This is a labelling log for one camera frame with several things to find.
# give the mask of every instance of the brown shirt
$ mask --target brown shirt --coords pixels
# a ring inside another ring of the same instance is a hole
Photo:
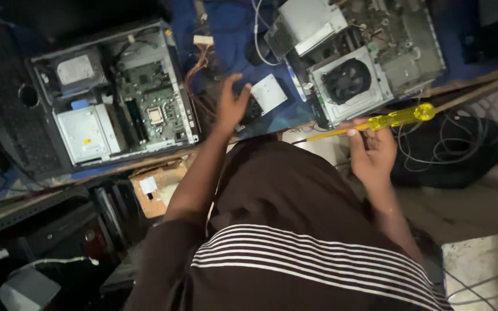
[[[126,310],[451,310],[324,159],[253,140],[227,162],[209,237],[151,230]]]

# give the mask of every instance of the hand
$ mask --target hand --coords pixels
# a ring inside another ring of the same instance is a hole
[[[363,133],[368,147],[366,150],[362,135],[353,127],[367,122],[368,119],[355,119],[339,125],[337,129],[349,127],[347,137],[351,148],[351,168],[366,190],[385,190],[391,187],[390,174],[397,157],[397,143],[388,127],[378,131],[367,129]]]
[[[245,84],[239,96],[234,95],[232,85],[243,77],[242,74],[233,74],[224,80],[222,94],[218,99],[217,130],[230,135],[244,117],[249,95],[251,95],[251,84]]]

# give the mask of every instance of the person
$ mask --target person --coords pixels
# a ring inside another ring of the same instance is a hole
[[[226,157],[250,96],[250,84],[234,95],[241,78],[225,80],[215,127],[163,222],[149,231],[125,309],[451,310],[428,280],[397,204],[391,131],[367,130],[366,140],[348,131],[370,221],[317,155],[264,137],[238,143]]]

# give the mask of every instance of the yellow screwdriver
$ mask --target yellow screwdriver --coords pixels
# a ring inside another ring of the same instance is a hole
[[[405,125],[405,124],[412,124],[415,122],[429,121],[429,120],[433,119],[433,117],[435,116],[435,113],[436,113],[435,107],[432,106],[432,104],[423,103],[423,104],[418,105],[416,107],[410,107],[407,109],[391,112],[387,116],[371,117],[370,119],[368,119],[368,123],[357,125],[354,128],[357,131],[364,131],[367,128],[371,128],[372,130],[377,131],[377,130],[384,128],[384,127],[387,127],[387,126],[401,126],[401,125]],[[299,143],[303,143],[303,142],[316,141],[318,139],[322,139],[322,138],[326,138],[326,137],[345,134],[345,133],[347,133],[347,130],[348,130],[348,128],[344,128],[343,130],[333,131],[333,132],[321,134],[321,135],[316,135],[313,137],[309,137],[307,139],[303,139],[302,141],[294,142],[291,145],[299,144]]]

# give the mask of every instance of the black bag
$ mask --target black bag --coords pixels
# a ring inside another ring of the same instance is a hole
[[[426,164],[409,159],[401,149],[414,159],[439,161],[434,158],[434,149],[443,161],[458,160],[470,153],[478,138],[478,118],[439,114],[424,122],[415,131],[395,140],[400,141],[397,159],[391,180],[401,187],[434,187],[440,189],[463,189],[480,180],[498,164],[498,122],[479,118],[483,140],[474,154],[454,164]],[[443,126],[444,145],[440,130]],[[406,125],[402,133],[412,129]]]

